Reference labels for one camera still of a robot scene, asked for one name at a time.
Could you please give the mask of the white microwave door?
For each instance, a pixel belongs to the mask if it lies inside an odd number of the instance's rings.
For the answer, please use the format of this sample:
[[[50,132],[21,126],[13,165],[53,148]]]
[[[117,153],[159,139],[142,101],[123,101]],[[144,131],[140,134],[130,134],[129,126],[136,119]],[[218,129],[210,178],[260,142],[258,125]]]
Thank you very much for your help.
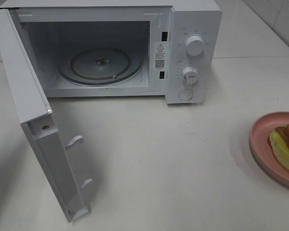
[[[78,181],[67,151],[83,143],[81,135],[62,142],[53,111],[18,34],[17,14],[0,10],[0,52],[21,128],[67,219],[72,222],[90,210],[85,190],[91,178]]]

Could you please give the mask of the white timer knob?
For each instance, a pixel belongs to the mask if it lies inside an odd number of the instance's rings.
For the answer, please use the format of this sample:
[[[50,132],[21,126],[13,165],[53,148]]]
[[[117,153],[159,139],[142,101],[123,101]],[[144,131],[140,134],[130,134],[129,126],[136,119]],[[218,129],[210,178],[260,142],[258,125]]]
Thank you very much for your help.
[[[194,67],[186,67],[182,71],[183,81],[185,84],[195,84],[199,79],[198,71]]]

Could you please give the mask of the white microwave oven body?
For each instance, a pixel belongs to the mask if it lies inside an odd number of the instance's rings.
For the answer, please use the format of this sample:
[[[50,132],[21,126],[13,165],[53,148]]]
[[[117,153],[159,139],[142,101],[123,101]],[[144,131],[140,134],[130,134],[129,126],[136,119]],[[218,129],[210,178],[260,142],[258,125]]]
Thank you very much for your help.
[[[162,95],[168,104],[200,103],[206,92],[222,11],[212,0],[8,0],[0,6],[18,15],[18,34],[46,97],[114,97]],[[204,51],[190,56],[185,41],[198,34]],[[167,42],[164,70],[154,68],[156,42]],[[140,53],[141,69],[109,85],[73,83],[57,70],[62,53],[116,47]],[[194,67],[195,84],[182,71]],[[183,89],[193,91],[185,101]]]

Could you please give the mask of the round white door button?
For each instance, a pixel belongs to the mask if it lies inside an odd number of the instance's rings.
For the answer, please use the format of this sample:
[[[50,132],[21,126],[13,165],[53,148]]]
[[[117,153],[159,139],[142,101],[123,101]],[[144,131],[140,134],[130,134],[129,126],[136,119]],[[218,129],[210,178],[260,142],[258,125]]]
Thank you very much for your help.
[[[178,94],[181,100],[188,101],[193,98],[193,91],[190,89],[183,89]]]

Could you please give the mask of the pink round plate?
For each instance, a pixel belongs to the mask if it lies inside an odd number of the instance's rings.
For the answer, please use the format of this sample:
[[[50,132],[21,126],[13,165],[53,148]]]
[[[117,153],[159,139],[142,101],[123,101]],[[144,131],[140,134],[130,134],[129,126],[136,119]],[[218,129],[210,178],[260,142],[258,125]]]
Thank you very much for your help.
[[[250,129],[249,145],[260,168],[278,183],[289,187],[289,170],[274,157],[269,135],[275,127],[289,123],[289,112],[273,112],[259,117]]]

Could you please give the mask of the glass microwave turntable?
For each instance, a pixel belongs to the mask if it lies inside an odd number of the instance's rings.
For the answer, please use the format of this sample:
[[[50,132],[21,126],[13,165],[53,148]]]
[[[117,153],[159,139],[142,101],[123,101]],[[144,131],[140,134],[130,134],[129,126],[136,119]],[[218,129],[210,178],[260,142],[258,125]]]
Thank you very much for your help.
[[[116,47],[62,53],[56,60],[57,70],[63,77],[88,86],[124,81],[134,76],[142,64],[143,56],[140,53]]]

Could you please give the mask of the upper white power knob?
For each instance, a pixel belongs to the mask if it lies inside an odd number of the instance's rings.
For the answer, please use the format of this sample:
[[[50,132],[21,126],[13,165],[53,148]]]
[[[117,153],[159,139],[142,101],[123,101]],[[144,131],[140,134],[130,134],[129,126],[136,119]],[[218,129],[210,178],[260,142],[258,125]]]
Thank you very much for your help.
[[[204,39],[198,34],[189,36],[185,41],[185,50],[190,56],[198,56],[204,51]]]

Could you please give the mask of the white warning label sticker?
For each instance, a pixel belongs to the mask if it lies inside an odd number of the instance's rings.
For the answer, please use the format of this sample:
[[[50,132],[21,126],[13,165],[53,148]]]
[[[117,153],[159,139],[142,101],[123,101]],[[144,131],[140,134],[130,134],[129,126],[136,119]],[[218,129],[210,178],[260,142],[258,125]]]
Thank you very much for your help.
[[[167,60],[167,42],[156,42],[154,47],[154,68],[164,70]]]

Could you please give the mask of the toast sandwich with lettuce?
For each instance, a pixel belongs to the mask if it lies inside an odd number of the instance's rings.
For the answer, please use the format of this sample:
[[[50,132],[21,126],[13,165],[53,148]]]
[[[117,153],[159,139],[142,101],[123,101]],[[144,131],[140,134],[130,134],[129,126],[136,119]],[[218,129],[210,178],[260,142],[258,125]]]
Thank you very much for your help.
[[[289,124],[274,128],[269,142],[276,160],[289,172]]]

